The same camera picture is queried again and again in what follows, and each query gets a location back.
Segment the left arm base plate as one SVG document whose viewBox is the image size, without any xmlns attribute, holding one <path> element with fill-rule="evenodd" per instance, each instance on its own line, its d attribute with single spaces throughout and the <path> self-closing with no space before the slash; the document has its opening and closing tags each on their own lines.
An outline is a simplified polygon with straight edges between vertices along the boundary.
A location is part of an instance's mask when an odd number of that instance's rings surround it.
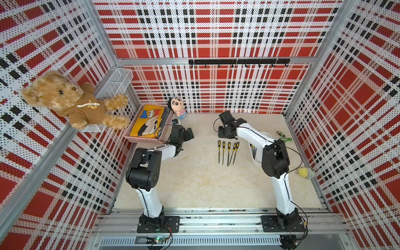
<svg viewBox="0 0 400 250">
<path fill-rule="evenodd" d="M 177 233 L 180 227 L 179 216 L 164 216 L 150 218 L 141 215 L 137 227 L 137 233 Z"/>
</svg>

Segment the white plastic storage box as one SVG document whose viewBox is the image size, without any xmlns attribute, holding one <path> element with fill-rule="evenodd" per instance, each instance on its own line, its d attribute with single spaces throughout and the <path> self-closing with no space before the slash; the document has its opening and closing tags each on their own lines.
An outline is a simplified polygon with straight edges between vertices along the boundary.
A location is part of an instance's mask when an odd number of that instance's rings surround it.
<svg viewBox="0 0 400 250">
<path fill-rule="evenodd" d="M 271 136 L 270 133 L 265 132 L 265 131 L 261 131 L 260 133 L 261 133 L 264 137 L 266 137 L 267 139 L 272 140 L 272 141 L 274 140 L 274 139 L 272 138 L 272 136 Z M 257 156 L 258 156 L 258 155 L 262 156 L 262 153 L 258 153 L 258 150 L 257 150 L 255 159 L 252 158 L 252 164 L 253 164 L 254 166 L 261 167 L 261 161 L 258 161 L 258 160 L 257 160 Z"/>
</svg>

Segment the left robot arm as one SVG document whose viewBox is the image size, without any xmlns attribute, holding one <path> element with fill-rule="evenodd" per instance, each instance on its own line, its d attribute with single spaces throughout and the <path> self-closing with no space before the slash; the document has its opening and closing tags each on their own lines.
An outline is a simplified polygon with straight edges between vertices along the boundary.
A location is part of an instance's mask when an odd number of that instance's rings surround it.
<svg viewBox="0 0 400 250">
<path fill-rule="evenodd" d="M 156 184 L 160 176 L 161 162 L 178 156 L 183 143 L 194 138 L 191 128 L 175 124 L 171 128 L 169 141 L 153 149 L 137 148 L 126 171 L 126 181 L 138 193 L 146 219 L 158 219 L 163 206 L 158 198 Z"/>
</svg>

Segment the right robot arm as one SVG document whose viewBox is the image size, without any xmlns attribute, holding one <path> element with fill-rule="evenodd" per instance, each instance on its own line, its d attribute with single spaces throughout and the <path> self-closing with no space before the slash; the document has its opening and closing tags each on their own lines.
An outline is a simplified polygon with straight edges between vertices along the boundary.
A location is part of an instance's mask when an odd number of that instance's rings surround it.
<svg viewBox="0 0 400 250">
<path fill-rule="evenodd" d="M 272 180 L 277 202 L 277 214 L 297 216 L 289 185 L 290 159 L 282 140 L 274 140 L 254 129 L 246 120 L 235 119 L 229 111 L 219 114 L 223 125 L 218 128 L 218 137 L 234 139 L 240 137 L 256 147 L 255 161 L 261 164 L 264 173 Z"/>
</svg>

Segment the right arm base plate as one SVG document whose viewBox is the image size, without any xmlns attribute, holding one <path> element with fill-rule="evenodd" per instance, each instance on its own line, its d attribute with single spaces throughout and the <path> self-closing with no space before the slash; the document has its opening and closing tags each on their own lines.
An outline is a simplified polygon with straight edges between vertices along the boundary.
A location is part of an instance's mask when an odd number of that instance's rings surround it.
<svg viewBox="0 0 400 250">
<path fill-rule="evenodd" d="M 264 232 L 305 232 L 305 225 L 300 216 L 261 216 Z"/>
</svg>

